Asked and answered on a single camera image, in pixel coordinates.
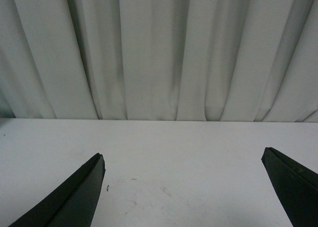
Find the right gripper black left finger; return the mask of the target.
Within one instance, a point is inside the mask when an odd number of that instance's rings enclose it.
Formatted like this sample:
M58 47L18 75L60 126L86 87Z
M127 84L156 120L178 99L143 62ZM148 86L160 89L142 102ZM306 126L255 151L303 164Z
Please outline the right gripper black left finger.
M12 227L89 227L105 175L103 155L96 153Z

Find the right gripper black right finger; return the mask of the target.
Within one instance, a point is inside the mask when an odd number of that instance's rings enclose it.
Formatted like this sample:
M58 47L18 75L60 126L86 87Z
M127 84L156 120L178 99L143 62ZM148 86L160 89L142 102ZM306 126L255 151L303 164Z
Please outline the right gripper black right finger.
M318 225L318 174L282 152L265 148L261 161L294 227Z

